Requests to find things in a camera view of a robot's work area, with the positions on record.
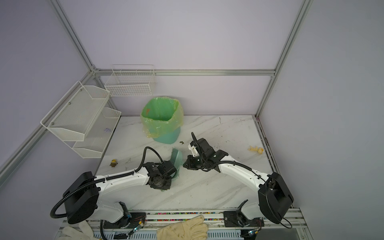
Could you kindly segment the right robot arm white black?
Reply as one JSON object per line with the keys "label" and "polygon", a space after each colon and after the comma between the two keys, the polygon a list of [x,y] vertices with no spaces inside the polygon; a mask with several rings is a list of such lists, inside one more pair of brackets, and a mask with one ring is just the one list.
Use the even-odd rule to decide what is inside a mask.
{"label": "right robot arm white black", "polygon": [[246,226],[247,221],[261,217],[274,224],[282,222],[294,202],[294,197],[280,174],[254,170],[235,160],[227,152],[214,150],[204,138],[193,140],[188,148],[192,154],[187,157],[184,168],[204,172],[215,170],[231,176],[257,194],[254,203],[245,200],[238,207],[240,225]]}

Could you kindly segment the green hand brush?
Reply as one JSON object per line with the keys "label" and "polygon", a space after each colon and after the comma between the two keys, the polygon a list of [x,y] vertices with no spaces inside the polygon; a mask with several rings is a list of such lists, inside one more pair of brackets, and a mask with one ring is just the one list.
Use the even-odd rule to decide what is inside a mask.
{"label": "green hand brush", "polygon": [[183,163],[183,153],[180,150],[173,148],[170,162],[174,165],[176,169],[175,173],[179,173],[180,167]]}

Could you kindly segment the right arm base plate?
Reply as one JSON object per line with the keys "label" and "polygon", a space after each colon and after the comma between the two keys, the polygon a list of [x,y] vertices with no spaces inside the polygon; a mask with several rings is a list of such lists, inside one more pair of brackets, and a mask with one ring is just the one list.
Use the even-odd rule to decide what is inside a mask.
{"label": "right arm base plate", "polygon": [[263,218],[248,219],[242,212],[238,211],[224,211],[224,224],[225,227],[264,227],[265,223]]}

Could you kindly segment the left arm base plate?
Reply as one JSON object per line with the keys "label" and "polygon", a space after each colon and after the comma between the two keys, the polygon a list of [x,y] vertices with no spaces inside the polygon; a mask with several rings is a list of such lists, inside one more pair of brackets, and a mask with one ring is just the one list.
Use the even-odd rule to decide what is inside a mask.
{"label": "left arm base plate", "polygon": [[115,223],[104,221],[103,229],[134,229],[139,222],[145,222],[147,214],[145,212],[129,213],[129,216],[123,216]]}

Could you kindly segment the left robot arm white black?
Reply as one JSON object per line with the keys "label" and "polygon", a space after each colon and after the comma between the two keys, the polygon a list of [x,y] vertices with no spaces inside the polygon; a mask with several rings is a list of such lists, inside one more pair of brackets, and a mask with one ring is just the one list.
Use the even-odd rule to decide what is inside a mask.
{"label": "left robot arm white black", "polygon": [[119,228],[128,225],[131,214],[122,201],[113,200],[112,195],[138,186],[149,186],[155,190],[169,190],[172,178],[178,173],[175,160],[162,163],[145,163],[138,172],[126,171],[117,174],[93,176],[82,174],[63,194],[73,193],[65,202],[67,222],[70,225],[85,220],[104,220]]}

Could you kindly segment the green plastic dustpan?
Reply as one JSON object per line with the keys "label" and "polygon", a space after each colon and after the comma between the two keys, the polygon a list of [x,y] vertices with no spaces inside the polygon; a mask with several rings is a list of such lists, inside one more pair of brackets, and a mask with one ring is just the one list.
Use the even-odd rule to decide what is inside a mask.
{"label": "green plastic dustpan", "polygon": [[165,179],[165,184],[162,186],[161,191],[167,191],[171,189],[172,183],[179,178],[179,173],[175,173],[173,176],[167,177]]}

